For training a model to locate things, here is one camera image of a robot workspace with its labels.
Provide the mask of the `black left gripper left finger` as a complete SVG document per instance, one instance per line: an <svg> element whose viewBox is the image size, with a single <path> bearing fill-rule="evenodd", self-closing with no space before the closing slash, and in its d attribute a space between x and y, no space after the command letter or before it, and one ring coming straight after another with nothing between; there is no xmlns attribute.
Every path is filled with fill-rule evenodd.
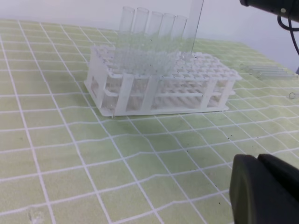
<svg viewBox="0 0 299 224"><path fill-rule="evenodd" d="M229 197L236 224L297 224L299 205L257 204L257 157L234 157Z"/></svg>

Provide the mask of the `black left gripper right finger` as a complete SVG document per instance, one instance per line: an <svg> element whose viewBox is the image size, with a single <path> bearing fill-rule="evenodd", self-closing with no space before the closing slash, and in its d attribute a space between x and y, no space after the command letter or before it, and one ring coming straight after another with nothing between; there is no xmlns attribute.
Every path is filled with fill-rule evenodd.
<svg viewBox="0 0 299 224"><path fill-rule="evenodd" d="M257 160L257 204L298 205L299 170L270 154Z"/></svg>

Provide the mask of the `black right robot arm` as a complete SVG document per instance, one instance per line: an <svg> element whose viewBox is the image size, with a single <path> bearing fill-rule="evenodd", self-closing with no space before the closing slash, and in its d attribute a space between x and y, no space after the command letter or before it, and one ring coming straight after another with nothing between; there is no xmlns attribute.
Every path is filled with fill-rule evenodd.
<svg viewBox="0 0 299 224"><path fill-rule="evenodd" d="M298 0L240 0L240 3L299 22Z"/></svg>

